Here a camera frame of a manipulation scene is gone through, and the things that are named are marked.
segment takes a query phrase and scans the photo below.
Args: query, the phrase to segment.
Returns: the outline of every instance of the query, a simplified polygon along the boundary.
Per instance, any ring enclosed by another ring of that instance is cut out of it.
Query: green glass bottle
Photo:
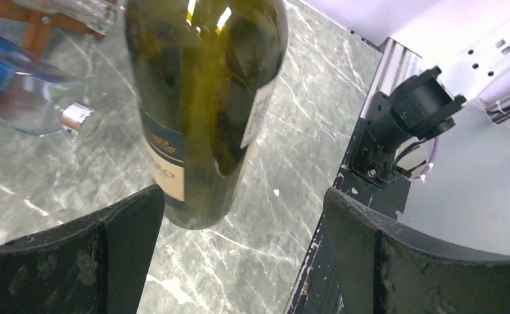
[[[129,0],[152,174],[187,229],[228,213],[286,55],[282,0]]]

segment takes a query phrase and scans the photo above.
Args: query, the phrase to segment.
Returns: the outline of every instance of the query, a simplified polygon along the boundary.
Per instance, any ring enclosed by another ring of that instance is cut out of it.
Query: bottle
[[[106,35],[114,25],[116,7],[105,0],[12,0],[16,4],[47,14],[62,13]]]
[[[286,55],[281,0],[130,0],[126,38],[167,218],[228,213]]]
[[[88,136],[100,116],[77,102],[84,92],[81,80],[0,36],[1,120],[31,135]]]

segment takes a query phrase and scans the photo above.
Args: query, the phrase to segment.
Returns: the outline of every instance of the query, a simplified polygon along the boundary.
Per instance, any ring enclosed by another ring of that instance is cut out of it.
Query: beige label
[[[170,197],[184,201],[184,168],[166,161],[149,144],[147,144],[147,151],[149,151],[151,173],[155,182]]]

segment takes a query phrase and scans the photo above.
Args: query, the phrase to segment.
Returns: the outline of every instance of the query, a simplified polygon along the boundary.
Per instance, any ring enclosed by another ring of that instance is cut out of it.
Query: bottle cap
[[[81,103],[74,102],[61,115],[63,130],[81,138],[89,137],[99,126],[101,114]]]

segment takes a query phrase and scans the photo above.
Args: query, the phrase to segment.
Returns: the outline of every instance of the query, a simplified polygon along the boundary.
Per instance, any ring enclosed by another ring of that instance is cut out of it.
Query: white label
[[[155,182],[170,197],[184,201],[184,168],[168,162],[147,145],[151,159],[151,172]]]
[[[244,148],[249,145],[249,143],[253,142],[259,134],[263,124],[263,119],[267,113],[269,105],[271,104],[271,97],[274,92],[276,80],[277,79],[275,78],[269,84],[259,88],[255,93],[253,107],[251,107],[251,113],[249,114],[249,119],[247,119],[245,132],[243,133],[243,138],[241,140],[241,148]]]

